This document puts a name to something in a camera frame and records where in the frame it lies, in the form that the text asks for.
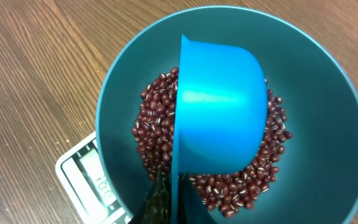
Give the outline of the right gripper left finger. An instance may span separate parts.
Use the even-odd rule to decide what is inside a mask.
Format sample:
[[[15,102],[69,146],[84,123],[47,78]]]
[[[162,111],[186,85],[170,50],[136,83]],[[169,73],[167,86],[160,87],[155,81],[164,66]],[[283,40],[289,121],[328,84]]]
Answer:
[[[129,224],[169,224],[170,202],[171,178],[159,172],[140,211],[133,216]]]

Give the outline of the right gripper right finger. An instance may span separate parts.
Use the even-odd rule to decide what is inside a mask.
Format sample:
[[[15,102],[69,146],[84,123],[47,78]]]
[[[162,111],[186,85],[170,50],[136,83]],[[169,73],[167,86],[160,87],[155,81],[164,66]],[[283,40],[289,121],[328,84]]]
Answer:
[[[178,223],[216,224],[202,203],[189,179],[188,174],[180,174],[178,183]]]

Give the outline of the blue plastic measuring scoop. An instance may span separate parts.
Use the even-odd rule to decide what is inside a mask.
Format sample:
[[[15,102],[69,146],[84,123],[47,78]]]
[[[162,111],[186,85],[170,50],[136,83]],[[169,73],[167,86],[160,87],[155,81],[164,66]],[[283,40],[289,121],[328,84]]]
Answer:
[[[267,87],[246,49],[181,37],[171,168],[171,222],[179,175],[229,174],[256,155],[267,119]]]

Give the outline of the teal blue bowl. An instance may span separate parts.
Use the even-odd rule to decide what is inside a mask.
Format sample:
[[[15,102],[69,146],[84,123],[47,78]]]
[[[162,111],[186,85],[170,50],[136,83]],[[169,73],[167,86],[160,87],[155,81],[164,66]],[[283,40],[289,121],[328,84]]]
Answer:
[[[358,95],[338,62],[295,26],[264,12],[204,6],[170,14],[116,57],[99,94],[96,135],[104,171],[126,211],[151,187],[131,129],[140,93],[178,65],[181,37],[235,45],[259,61],[283,98],[287,129],[279,173],[255,208],[231,223],[349,223],[358,209]]]

